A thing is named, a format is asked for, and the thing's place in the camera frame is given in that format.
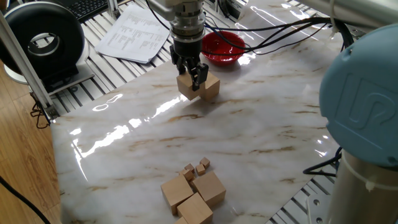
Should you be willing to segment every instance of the wooden cube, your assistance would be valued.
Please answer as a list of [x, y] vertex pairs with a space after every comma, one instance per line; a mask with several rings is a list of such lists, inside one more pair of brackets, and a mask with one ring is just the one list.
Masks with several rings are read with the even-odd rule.
[[177, 206], [193, 195], [193, 191], [183, 175], [162, 184], [163, 196], [172, 214], [177, 214]]
[[203, 175], [203, 174], [205, 174], [205, 172], [206, 172], [206, 169], [203, 164], [197, 165], [197, 174], [198, 175]]
[[195, 173], [195, 168], [194, 168], [194, 166], [193, 166], [192, 164], [188, 164], [188, 165], [185, 167], [185, 169], [192, 171], [192, 174]]
[[193, 188], [201, 195], [211, 208], [225, 198], [226, 189], [214, 171], [192, 181]]
[[195, 176], [193, 176], [192, 180], [189, 182], [189, 185], [190, 185], [191, 187], [193, 187], [193, 181], [196, 180], [196, 179], [197, 179], [197, 178], [196, 178]]
[[201, 161], [200, 164], [203, 164], [205, 166], [205, 169], [209, 168], [210, 166], [210, 160], [208, 160], [206, 157], [204, 157]]
[[213, 212], [202, 197], [196, 193], [177, 207], [179, 217], [188, 224], [207, 224], [213, 219]]
[[220, 83], [217, 77], [208, 72], [205, 82], [205, 91], [200, 94], [200, 98], [205, 101], [210, 101], [220, 92]]
[[183, 175], [184, 171], [186, 171], [185, 169], [181, 170], [180, 172], [178, 172], [179, 175]]
[[174, 224], [188, 224], [188, 223], [187, 223], [187, 221], [185, 221], [184, 217], [181, 217]]
[[182, 175], [184, 175], [187, 181], [191, 181], [194, 178], [193, 173], [190, 170], [184, 170]]
[[180, 93], [182, 93], [188, 100], [193, 100], [205, 91], [205, 83], [200, 84], [197, 91], [192, 90], [192, 77], [188, 72], [177, 77], [177, 86]]

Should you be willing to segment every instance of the wooden floor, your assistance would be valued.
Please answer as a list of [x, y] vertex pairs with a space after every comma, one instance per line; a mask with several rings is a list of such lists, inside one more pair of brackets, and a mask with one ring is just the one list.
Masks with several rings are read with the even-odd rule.
[[[29, 112], [34, 100], [26, 85], [12, 81], [0, 61], [0, 175], [60, 223], [60, 195], [50, 128], [37, 129]], [[39, 224], [40, 218], [0, 185], [0, 224]]]

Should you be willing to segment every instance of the robotic arm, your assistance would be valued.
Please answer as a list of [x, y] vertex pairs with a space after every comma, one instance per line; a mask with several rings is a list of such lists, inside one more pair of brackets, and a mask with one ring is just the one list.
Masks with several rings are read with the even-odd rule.
[[207, 79], [208, 65], [200, 62], [201, 40], [205, 35], [203, 0], [149, 0], [149, 6], [170, 21], [174, 44], [170, 46], [172, 62], [179, 75], [187, 70], [192, 90], [197, 91]]

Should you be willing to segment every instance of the paper document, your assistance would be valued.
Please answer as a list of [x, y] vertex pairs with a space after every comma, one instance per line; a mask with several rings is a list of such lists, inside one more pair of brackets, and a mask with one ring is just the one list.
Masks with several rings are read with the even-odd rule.
[[159, 52], [168, 36], [169, 31], [150, 10], [131, 4], [95, 50], [111, 57], [148, 63]]

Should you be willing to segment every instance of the table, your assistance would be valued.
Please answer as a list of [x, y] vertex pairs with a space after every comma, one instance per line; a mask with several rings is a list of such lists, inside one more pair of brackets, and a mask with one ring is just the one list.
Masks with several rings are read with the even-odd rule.
[[[255, 3], [238, 26], [294, 21], [282, 1]], [[265, 223], [310, 180], [302, 170], [337, 148], [320, 116], [318, 89], [341, 42], [325, 44], [331, 31], [323, 31], [274, 54], [244, 55], [231, 67], [210, 65], [221, 80], [210, 103], [182, 96], [167, 62], [55, 120], [64, 217], [173, 223], [160, 185], [206, 156], [227, 189], [214, 223]], [[240, 35], [250, 44], [266, 36]]]

